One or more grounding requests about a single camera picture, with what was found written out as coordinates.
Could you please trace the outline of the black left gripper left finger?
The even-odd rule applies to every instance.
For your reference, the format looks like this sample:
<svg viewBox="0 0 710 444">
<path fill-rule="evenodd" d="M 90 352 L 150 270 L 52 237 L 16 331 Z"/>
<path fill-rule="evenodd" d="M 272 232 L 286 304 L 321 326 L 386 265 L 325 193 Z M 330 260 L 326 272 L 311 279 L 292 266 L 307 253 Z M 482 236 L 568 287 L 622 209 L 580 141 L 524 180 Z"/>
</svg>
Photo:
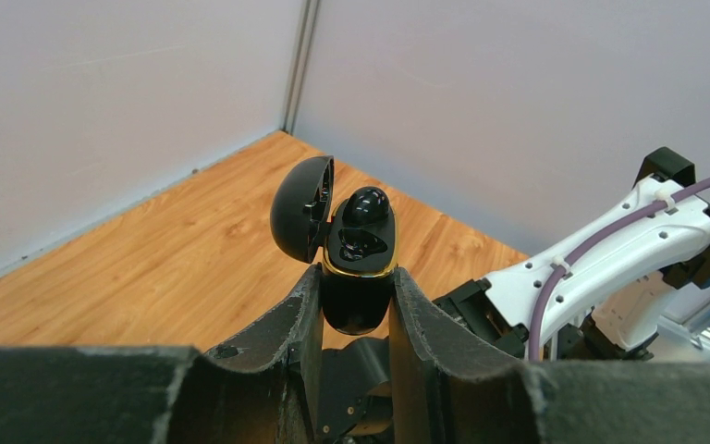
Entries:
<svg viewBox="0 0 710 444">
<path fill-rule="evenodd" d="M 321 276 L 208 351 L 0 347 L 0 443 L 313 443 Z"/>
</svg>

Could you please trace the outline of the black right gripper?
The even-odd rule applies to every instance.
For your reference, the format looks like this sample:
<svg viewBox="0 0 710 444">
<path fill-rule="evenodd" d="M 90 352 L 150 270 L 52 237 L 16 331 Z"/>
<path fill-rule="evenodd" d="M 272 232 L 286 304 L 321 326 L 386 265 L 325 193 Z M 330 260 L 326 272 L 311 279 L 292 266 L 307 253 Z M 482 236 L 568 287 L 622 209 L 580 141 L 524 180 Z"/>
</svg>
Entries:
<svg viewBox="0 0 710 444">
<path fill-rule="evenodd" d="M 320 441 L 394 439 L 387 339 L 356 339 L 322 351 L 317 423 Z"/>
</svg>

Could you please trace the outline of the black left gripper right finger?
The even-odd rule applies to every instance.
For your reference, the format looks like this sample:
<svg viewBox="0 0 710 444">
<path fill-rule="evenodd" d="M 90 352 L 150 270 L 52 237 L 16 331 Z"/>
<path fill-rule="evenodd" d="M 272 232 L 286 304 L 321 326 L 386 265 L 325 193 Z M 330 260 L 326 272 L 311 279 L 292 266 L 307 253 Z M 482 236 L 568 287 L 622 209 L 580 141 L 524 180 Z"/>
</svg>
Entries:
<svg viewBox="0 0 710 444">
<path fill-rule="evenodd" d="M 516 359 L 404 269 L 389 312 L 398 443 L 710 443 L 710 363 Z"/>
</svg>

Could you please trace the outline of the glossy black earbud charging case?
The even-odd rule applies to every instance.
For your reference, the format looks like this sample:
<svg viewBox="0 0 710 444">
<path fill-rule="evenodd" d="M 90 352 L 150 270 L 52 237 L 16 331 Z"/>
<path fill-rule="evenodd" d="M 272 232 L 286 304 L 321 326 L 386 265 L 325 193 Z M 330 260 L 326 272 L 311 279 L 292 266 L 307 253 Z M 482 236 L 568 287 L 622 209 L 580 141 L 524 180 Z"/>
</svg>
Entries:
<svg viewBox="0 0 710 444">
<path fill-rule="evenodd" d="M 320 255 L 320 304 L 336 331 L 359 336 L 384 319 L 398 267 L 398 223 L 388 195 L 364 186 L 333 203 L 335 160 L 307 158 L 281 182 L 270 228 L 287 256 L 310 264 Z"/>
</svg>

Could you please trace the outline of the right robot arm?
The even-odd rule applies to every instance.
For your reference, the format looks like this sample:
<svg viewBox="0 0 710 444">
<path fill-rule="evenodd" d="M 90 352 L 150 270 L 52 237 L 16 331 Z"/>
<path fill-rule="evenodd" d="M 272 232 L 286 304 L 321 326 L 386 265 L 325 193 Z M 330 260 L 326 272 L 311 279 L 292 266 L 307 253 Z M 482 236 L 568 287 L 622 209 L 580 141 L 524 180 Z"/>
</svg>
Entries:
<svg viewBox="0 0 710 444">
<path fill-rule="evenodd" d="M 710 178 L 662 147 L 611 210 L 519 264 L 428 299 L 398 266 L 379 188 L 323 210 L 322 443 L 710 439 L 677 397 L 710 400 L 710 365 L 653 365 L 676 290 L 710 287 Z"/>
</svg>

